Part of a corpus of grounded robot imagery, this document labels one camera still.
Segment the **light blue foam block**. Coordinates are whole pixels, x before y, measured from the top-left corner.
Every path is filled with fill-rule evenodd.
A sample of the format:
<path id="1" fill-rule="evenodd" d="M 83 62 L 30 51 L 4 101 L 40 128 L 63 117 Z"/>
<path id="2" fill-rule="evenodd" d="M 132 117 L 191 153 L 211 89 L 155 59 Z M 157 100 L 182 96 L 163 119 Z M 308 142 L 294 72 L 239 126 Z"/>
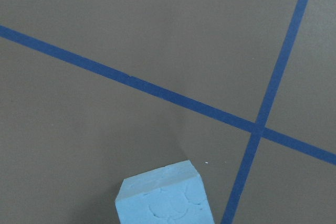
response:
<path id="1" fill-rule="evenodd" d="M 115 206 L 121 223 L 214 223 L 202 178 L 189 160 L 124 179 Z"/>

